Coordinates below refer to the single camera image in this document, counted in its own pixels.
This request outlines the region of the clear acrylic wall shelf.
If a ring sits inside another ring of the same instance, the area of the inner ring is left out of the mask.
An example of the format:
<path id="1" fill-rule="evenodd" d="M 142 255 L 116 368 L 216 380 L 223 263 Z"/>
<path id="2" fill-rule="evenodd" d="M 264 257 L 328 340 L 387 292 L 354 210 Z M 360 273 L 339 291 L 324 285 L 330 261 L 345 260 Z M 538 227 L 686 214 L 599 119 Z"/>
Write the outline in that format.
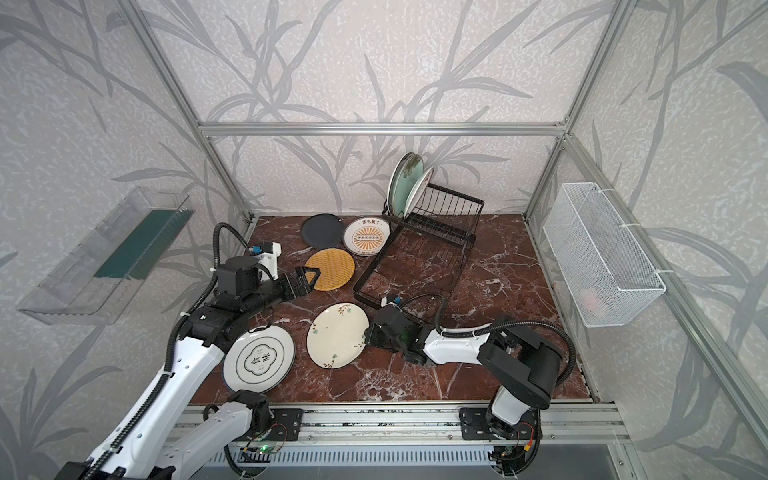
<path id="1" fill-rule="evenodd" d="M 18 305 L 47 325 L 111 325 L 195 213 L 189 195 L 134 188 Z"/>

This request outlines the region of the orange sunburst plate front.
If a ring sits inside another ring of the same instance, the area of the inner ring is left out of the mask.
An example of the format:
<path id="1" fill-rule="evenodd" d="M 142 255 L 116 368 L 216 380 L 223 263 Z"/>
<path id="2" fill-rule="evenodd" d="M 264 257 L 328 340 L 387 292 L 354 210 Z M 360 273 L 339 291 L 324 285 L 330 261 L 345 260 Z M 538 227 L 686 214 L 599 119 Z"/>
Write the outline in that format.
<path id="1" fill-rule="evenodd" d="M 406 205 L 403 213 L 404 219 L 407 219 L 408 216 L 415 210 L 417 203 L 422 198 L 433 175 L 434 175 L 434 167 L 430 167 L 426 169 L 424 173 L 421 175 L 421 177 L 416 181 L 406 201 Z"/>

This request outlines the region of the orange sunburst plate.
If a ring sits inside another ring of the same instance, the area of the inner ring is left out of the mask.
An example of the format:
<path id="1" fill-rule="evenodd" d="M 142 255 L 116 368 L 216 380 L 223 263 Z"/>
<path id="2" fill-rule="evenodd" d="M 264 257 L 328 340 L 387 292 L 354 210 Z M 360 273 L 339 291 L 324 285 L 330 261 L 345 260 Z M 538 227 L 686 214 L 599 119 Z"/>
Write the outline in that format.
<path id="1" fill-rule="evenodd" d="M 433 175 L 434 175 L 434 167 L 430 167 L 426 169 L 424 173 L 421 175 L 421 177 L 416 181 L 406 201 L 406 205 L 403 213 L 404 219 L 407 219 L 408 216 L 415 210 L 417 203 L 422 198 Z"/>
<path id="2" fill-rule="evenodd" d="M 349 224 L 343 234 L 343 245 L 353 255 L 375 256 L 390 236 L 389 223 L 379 217 L 363 217 Z"/>

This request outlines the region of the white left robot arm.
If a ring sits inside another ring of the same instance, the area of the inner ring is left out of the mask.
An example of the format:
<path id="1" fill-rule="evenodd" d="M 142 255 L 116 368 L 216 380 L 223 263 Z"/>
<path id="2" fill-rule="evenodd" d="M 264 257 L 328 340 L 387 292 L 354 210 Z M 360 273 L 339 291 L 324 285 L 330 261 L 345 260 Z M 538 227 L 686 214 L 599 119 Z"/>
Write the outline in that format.
<path id="1" fill-rule="evenodd" d="M 83 462 L 68 462 L 60 479 L 188 479 L 217 451 L 236 439 L 271 431 L 274 417 L 267 397 L 240 389 L 191 433 L 170 448 L 168 435 L 209 373 L 238 346 L 252 317 L 311 293 L 319 268 L 298 267 L 279 274 L 276 242 L 245 246 L 223 260 L 222 230 L 242 241 L 226 222 L 213 230 L 213 274 L 206 289 L 181 313 L 169 336 L 165 361 L 118 427 Z"/>

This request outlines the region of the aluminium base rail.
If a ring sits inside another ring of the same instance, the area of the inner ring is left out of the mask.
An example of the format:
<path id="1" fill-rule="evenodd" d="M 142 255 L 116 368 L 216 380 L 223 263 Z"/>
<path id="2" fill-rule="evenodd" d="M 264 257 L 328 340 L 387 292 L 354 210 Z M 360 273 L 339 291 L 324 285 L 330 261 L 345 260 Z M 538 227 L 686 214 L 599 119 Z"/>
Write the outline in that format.
<path id="1" fill-rule="evenodd" d="M 460 410 L 482 401 L 297 403 L 303 410 L 299 446 L 459 445 Z M 613 404 L 554 401 L 541 413 L 543 444 L 629 443 L 630 435 Z"/>

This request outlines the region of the cream floral plate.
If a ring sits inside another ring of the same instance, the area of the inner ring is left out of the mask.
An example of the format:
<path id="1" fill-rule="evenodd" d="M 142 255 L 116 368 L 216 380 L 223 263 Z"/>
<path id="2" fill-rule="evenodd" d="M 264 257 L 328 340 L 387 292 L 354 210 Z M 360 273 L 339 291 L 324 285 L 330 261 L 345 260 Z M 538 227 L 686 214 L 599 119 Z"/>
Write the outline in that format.
<path id="1" fill-rule="evenodd" d="M 364 350 L 369 320 L 353 303 L 338 303 L 321 312 L 312 322 L 306 346 L 311 360 L 324 369 L 340 369 Z"/>

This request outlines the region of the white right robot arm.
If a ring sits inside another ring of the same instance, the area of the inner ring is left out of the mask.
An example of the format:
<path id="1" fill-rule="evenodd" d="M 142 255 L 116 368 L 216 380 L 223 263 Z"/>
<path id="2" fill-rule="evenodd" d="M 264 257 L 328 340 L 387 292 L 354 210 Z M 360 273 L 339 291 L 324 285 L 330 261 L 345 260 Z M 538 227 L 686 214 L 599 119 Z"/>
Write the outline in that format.
<path id="1" fill-rule="evenodd" d="M 441 325 L 446 307 L 438 293 L 383 299 L 365 331 L 365 343 L 416 365 L 484 367 L 499 389 L 482 420 L 469 420 L 470 410 L 461 410 L 463 423 L 472 428 L 463 438 L 513 440 L 513 446 L 494 448 L 489 459 L 501 476 L 517 477 L 536 459 L 543 438 L 541 412 L 573 373 L 575 344 L 555 324 L 506 314 L 478 327 L 447 328 Z"/>

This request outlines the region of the black round plate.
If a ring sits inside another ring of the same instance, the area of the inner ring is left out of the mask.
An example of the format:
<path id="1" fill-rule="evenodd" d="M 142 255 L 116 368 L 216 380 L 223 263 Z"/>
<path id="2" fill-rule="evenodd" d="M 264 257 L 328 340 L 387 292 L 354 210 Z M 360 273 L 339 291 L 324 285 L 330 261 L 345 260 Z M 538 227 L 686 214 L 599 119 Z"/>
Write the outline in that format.
<path id="1" fill-rule="evenodd" d="M 343 220 L 330 213 L 321 213 L 307 218 L 301 225 L 302 240 L 318 250 L 335 248 L 342 242 L 345 231 Z"/>

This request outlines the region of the white plate black emblem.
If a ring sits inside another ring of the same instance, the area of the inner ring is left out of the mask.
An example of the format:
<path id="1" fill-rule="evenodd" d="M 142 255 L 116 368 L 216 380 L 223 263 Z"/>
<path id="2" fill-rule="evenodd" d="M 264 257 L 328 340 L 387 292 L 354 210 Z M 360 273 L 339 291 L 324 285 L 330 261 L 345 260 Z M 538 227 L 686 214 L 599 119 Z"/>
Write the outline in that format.
<path id="1" fill-rule="evenodd" d="M 232 391 L 266 393 L 287 376 L 295 353 L 294 340 L 281 327 L 246 332 L 224 358 L 224 382 Z"/>

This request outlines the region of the mint green flower plate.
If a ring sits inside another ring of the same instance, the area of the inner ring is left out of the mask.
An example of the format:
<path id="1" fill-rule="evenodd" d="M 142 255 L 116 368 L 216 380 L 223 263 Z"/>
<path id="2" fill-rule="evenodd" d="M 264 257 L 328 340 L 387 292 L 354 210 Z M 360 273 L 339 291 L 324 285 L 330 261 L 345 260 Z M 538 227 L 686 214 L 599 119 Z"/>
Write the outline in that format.
<path id="1" fill-rule="evenodd" d="M 425 171 L 423 158 L 416 153 L 414 154 L 411 163 L 401 172 L 398 179 L 394 202 L 395 214 L 392 216 L 403 216 L 409 193 Z"/>

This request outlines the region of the green rim lettered plate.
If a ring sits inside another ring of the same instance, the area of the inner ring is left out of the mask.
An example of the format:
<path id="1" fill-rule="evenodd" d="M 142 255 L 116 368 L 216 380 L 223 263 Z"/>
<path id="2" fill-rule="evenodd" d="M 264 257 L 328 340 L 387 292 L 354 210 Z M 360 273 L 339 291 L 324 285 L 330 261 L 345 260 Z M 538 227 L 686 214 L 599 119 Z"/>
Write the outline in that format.
<path id="1" fill-rule="evenodd" d="M 388 186 L 388 193 L 387 193 L 387 201 L 384 212 L 387 215 L 394 215 L 395 214 L 395 191 L 396 191 L 396 185 L 398 182 L 398 179 L 400 178 L 401 172 L 411 163 L 412 158 L 415 156 L 413 152 L 406 153 L 397 163 L 391 178 L 389 180 L 389 186 Z"/>

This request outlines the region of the white mesh wall basket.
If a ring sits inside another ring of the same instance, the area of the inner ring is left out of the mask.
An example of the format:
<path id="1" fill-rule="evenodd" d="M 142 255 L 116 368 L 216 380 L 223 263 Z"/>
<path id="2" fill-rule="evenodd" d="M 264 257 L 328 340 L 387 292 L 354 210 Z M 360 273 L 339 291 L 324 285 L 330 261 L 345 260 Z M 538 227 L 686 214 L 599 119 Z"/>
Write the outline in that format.
<path id="1" fill-rule="evenodd" d="M 632 227 L 597 184 L 560 186 L 543 231 L 589 328 L 624 326 L 666 292 Z"/>

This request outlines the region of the orange sunburst plate by rack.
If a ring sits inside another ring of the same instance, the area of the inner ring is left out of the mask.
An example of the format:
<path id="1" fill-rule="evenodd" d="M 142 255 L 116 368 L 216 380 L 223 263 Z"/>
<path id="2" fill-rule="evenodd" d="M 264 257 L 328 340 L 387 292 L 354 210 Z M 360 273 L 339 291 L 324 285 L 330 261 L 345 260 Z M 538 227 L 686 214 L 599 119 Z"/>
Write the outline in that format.
<path id="1" fill-rule="evenodd" d="M 375 256 L 390 236 L 389 223 L 379 217 L 363 217 L 349 224 L 343 234 L 343 245 L 353 255 Z"/>

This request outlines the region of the orange woven bamboo plate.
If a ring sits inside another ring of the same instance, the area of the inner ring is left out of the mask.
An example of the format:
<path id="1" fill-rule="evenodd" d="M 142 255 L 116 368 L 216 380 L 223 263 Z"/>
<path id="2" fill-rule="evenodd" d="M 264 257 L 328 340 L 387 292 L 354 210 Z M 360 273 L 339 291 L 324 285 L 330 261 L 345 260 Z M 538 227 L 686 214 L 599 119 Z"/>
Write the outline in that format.
<path id="1" fill-rule="evenodd" d="M 315 286 L 317 291 L 332 291 L 347 284 L 355 272 L 352 256 L 338 248 L 321 250 L 312 255 L 305 263 L 307 267 L 321 270 L 321 276 Z"/>

